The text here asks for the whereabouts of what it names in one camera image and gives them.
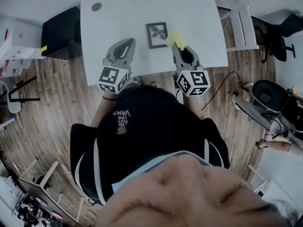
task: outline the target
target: black t-shirt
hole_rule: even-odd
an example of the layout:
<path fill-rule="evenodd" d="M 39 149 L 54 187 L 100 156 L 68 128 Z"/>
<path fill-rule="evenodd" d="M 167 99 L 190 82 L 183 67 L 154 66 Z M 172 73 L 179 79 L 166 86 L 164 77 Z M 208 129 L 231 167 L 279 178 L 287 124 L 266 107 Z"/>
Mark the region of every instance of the black t-shirt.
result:
<path fill-rule="evenodd" d="M 18 209 L 18 215 L 23 221 L 27 221 L 33 226 L 36 226 L 39 224 L 38 220 L 36 220 L 36 212 L 35 211 L 29 211 L 27 207 L 24 209 L 19 207 Z"/>
<path fill-rule="evenodd" d="M 163 89 L 129 88 L 119 94 L 116 106 L 97 129 L 75 124 L 71 129 L 71 171 L 79 160 L 77 179 L 88 196 L 98 196 L 94 179 L 94 142 L 97 139 L 99 168 L 105 199 L 117 183 L 155 157 L 190 151 L 204 158 L 205 138 L 209 163 L 229 167 L 225 142 L 211 119 L 200 120 Z"/>

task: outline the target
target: desk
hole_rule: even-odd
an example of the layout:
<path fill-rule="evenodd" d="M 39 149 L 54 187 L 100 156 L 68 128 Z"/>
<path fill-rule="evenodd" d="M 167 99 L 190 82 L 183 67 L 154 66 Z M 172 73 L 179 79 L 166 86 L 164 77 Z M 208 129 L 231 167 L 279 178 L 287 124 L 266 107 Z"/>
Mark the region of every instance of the desk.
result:
<path fill-rule="evenodd" d="M 95 3 L 99 11 L 92 11 Z M 228 66 L 225 39 L 214 0 L 82 0 L 81 39 L 89 86 L 97 84 L 109 47 L 133 37 L 137 46 L 132 76 L 175 71 L 170 48 L 149 49 L 146 24 L 165 22 L 197 52 L 205 67 Z"/>
<path fill-rule="evenodd" d="M 47 183 L 47 180 L 50 178 L 51 174 L 53 173 L 53 171 L 55 170 L 55 168 L 57 167 L 57 165 L 59 164 L 59 161 L 55 161 L 53 163 L 53 165 L 50 167 L 50 169 L 48 170 L 48 172 L 45 174 L 44 178 L 42 179 L 41 183 L 35 184 L 35 183 L 31 183 L 25 179 L 22 179 L 22 177 L 27 174 L 32 168 L 33 166 L 37 163 L 38 159 L 35 158 L 31 164 L 24 170 L 24 172 L 21 174 L 21 176 L 19 177 L 19 182 L 22 185 L 22 187 L 26 190 L 26 192 L 36 198 L 40 198 L 42 199 L 44 202 L 46 202 L 47 207 L 45 206 L 41 206 L 43 209 L 45 209 L 46 212 L 48 213 L 52 213 L 55 212 L 59 215 L 61 215 L 63 217 L 63 221 L 64 222 L 68 222 L 71 224 L 74 223 L 78 223 L 79 221 L 79 217 L 80 217 L 80 213 L 81 213 L 81 209 L 82 209 L 82 205 L 84 202 L 84 197 L 81 197 L 80 199 L 80 204 L 79 204 L 79 210 L 78 210 L 78 215 L 76 218 L 72 217 L 67 211 L 65 211 L 62 207 L 59 206 L 59 201 L 61 199 L 61 193 L 59 195 L 59 198 L 57 201 L 55 201 L 49 194 L 48 192 L 44 189 L 45 184 Z"/>
<path fill-rule="evenodd" d="M 74 224 L 77 223 L 78 220 L 72 217 L 68 212 L 63 210 L 56 201 L 44 190 L 40 188 L 39 185 L 35 183 L 28 182 L 23 179 L 19 179 L 20 184 L 24 187 L 27 193 L 32 196 L 33 198 L 40 198 L 47 203 L 47 207 L 40 205 L 41 208 L 45 209 L 46 212 L 51 214 L 52 212 L 56 212 L 63 217 L 63 221 Z"/>

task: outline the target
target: picture frame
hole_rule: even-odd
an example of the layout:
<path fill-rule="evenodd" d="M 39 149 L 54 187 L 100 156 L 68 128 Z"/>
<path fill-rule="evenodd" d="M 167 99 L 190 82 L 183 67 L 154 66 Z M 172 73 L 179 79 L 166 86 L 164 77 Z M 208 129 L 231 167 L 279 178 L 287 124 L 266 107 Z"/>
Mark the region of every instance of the picture frame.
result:
<path fill-rule="evenodd" d="M 168 37 L 166 23 L 146 24 L 146 31 L 150 49 L 167 47 L 166 39 Z"/>

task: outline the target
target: cable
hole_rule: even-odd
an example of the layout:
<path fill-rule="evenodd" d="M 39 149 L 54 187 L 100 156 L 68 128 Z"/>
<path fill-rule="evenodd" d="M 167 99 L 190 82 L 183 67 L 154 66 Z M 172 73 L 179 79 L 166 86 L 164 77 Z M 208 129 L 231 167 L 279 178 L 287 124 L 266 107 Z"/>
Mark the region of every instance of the cable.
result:
<path fill-rule="evenodd" d="M 224 27 L 224 29 L 223 29 L 223 32 L 224 32 L 224 30 L 226 29 L 227 24 L 228 24 L 228 21 L 230 20 L 230 18 L 231 18 L 231 17 L 228 17 L 228 20 L 227 20 L 227 22 L 226 22 L 226 24 L 225 24 L 225 27 Z"/>
<path fill-rule="evenodd" d="M 283 123 L 283 121 L 280 119 L 280 117 L 278 116 L 278 115 L 276 115 L 277 117 L 278 117 L 278 119 L 280 120 L 280 122 L 283 124 L 283 126 L 285 127 L 285 129 L 287 130 L 287 131 L 290 131 L 291 129 L 289 129 L 289 128 L 287 128 L 286 126 L 285 126 L 285 124 Z"/>
<path fill-rule="evenodd" d="M 34 170 L 29 170 L 29 172 L 47 173 L 47 172 L 39 172 Z M 53 172 L 52 174 L 61 174 L 61 173 L 71 173 L 71 172 Z"/>
<path fill-rule="evenodd" d="M 279 127 L 280 127 L 280 133 L 277 134 L 277 135 L 273 135 L 273 134 L 272 134 L 272 135 L 274 136 L 273 139 L 276 138 L 276 137 L 278 137 L 279 135 L 282 135 L 282 127 L 281 127 L 281 124 L 280 124 L 277 120 L 273 119 L 271 113 L 261 113 L 261 116 L 262 116 L 263 118 L 273 120 L 273 121 L 277 122 L 277 124 L 279 125 Z"/>
<path fill-rule="evenodd" d="M 264 136 L 267 136 L 267 135 L 274 136 L 271 132 L 269 132 L 269 130 L 266 130 L 266 134 Z"/>
<path fill-rule="evenodd" d="M 232 73 L 236 73 L 237 76 L 238 76 L 238 79 L 239 79 L 239 84 L 240 84 L 240 87 L 242 87 L 242 83 L 241 83 L 241 79 L 240 79 L 240 76 L 238 75 L 238 73 L 236 71 L 232 71 L 230 73 L 227 74 L 227 76 L 225 77 L 225 79 L 223 80 L 223 82 L 221 83 L 221 85 L 219 86 L 218 90 L 216 91 L 216 93 L 213 95 L 213 97 L 209 100 L 209 102 L 201 109 L 201 111 L 203 109 L 205 109 L 205 107 L 213 100 L 213 98 L 217 95 L 217 93 L 219 92 L 220 88 L 223 86 L 223 83 L 226 81 L 226 79 L 228 78 L 229 75 L 231 75 Z"/>
<path fill-rule="evenodd" d="M 91 203 L 90 201 L 89 201 L 89 203 L 90 203 L 90 205 L 93 207 L 95 204 L 97 204 L 97 202 L 96 201 L 94 201 L 93 203 Z"/>
<path fill-rule="evenodd" d="M 177 96 L 178 96 L 179 91 L 181 91 L 180 88 L 178 88 L 178 91 L 177 91 L 177 93 L 176 93 L 176 98 L 177 98 Z"/>

